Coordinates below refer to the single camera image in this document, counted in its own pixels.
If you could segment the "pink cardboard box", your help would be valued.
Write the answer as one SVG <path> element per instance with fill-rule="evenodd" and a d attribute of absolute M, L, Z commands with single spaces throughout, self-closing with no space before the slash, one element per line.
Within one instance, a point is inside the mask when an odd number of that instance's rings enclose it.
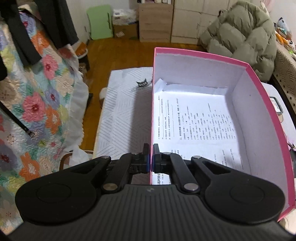
<path fill-rule="evenodd" d="M 168 84 L 228 88 L 244 137 L 250 175 L 270 181 L 283 191 L 285 205 L 280 216 L 285 217 L 295 206 L 295 185 L 288 141 L 270 96 L 251 66 L 206 52 L 156 48 L 152 79 L 152 121 L 154 85 L 159 79 Z"/>

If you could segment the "white patterned tablecloth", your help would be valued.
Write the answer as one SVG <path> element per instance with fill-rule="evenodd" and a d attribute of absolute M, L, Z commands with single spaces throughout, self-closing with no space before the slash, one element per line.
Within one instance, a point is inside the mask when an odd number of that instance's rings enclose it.
<path fill-rule="evenodd" d="M 137 81 L 147 79 L 139 88 Z M 152 68 L 128 68 L 110 73 L 97 128 L 93 157 L 141 152 L 151 143 Z"/>

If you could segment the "printed white paper sheet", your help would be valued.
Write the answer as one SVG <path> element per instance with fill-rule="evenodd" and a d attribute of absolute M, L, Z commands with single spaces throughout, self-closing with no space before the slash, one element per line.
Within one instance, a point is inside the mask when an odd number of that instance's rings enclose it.
<path fill-rule="evenodd" d="M 189 160 L 201 156 L 251 174 L 245 141 L 228 88 L 156 81 L 152 142 Z"/>

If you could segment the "black hair claw clip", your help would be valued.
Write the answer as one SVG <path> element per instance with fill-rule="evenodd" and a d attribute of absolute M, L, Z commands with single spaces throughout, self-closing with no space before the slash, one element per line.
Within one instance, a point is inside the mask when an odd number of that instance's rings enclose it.
<path fill-rule="evenodd" d="M 149 84 L 146 78 L 143 81 L 137 81 L 136 83 L 137 83 L 139 88 L 146 87 Z"/>

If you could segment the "floral quilt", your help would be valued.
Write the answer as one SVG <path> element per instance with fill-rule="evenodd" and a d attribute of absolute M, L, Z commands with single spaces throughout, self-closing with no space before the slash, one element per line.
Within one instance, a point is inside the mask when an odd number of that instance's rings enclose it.
<path fill-rule="evenodd" d="M 57 172 L 60 159 L 81 144 L 88 87 L 73 48 L 56 49 L 35 18 L 31 39 L 41 60 L 24 67 L 8 25 L 1 22 L 1 57 L 8 76 L 1 82 L 1 102 L 34 133 L 30 137 L 1 112 L 1 231 L 21 223 L 17 190 L 30 180 Z"/>

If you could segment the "brown cardboard box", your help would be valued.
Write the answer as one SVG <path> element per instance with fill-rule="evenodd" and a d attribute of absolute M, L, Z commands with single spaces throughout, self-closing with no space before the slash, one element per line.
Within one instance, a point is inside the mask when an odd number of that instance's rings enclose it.
<path fill-rule="evenodd" d="M 129 25 L 113 25 L 113 33 L 118 39 L 137 40 L 139 37 L 138 22 Z"/>

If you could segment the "patterned bed cover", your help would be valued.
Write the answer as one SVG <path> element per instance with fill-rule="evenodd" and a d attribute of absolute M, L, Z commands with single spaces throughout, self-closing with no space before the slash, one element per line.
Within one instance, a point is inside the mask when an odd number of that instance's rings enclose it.
<path fill-rule="evenodd" d="M 295 60 L 279 42 L 276 42 L 276 48 L 273 73 L 292 107 L 295 108 Z"/>

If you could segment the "white plastic bag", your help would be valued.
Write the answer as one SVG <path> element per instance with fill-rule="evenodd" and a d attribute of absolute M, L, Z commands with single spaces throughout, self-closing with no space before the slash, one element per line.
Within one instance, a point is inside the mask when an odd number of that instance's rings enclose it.
<path fill-rule="evenodd" d="M 130 25 L 138 21 L 138 12 L 135 9 L 114 9 L 112 23 L 114 25 Z"/>

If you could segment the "olive green puffer jacket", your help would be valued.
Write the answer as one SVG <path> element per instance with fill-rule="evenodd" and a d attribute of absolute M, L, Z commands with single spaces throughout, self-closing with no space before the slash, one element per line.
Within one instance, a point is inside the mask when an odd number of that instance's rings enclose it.
<path fill-rule="evenodd" d="M 276 35 L 271 18 L 258 6 L 238 1 L 207 27 L 201 45 L 212 54 L 248 63 L 262 82 L 274 71 Z"/>

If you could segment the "wooden shelf cabinet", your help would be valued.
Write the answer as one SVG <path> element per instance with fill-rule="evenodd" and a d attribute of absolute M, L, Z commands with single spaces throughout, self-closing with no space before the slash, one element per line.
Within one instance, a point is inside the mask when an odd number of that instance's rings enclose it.
<path fill-rule="evenodd" d="M 142 3 L 138 5 L 140 42 L 171 42 L 174 7 L 166 3 Z"/>

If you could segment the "beige wardrobe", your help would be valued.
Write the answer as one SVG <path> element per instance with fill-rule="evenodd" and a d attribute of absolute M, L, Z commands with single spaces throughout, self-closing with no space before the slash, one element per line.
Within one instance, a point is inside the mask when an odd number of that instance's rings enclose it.
<path fill-rule="evenodd" d="M 171 42 L 193 44 L 218 17 L 219 12 L 230 9 L 233 0 L 178 0 L 174 2 Z"/>

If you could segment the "black hanging coat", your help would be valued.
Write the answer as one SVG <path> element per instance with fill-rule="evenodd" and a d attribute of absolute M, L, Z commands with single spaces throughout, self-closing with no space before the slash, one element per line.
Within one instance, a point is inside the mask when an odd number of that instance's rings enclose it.
<path fill-rule="evenodd" d="M 46 36 L 56 49 L 73 45 L 78 37 L 71 19 L 66 1 L 34 1 L 41 17 Z M 42 50 L 37 50 L 31 41 L 37 34 L 35 17 L 28 10 L 24 14 L 18 8 L 17 1 L 1 1 L 1 19 L 5 21 L 11 33 L 23 66 L 35 65 L 41 60 Z"/>

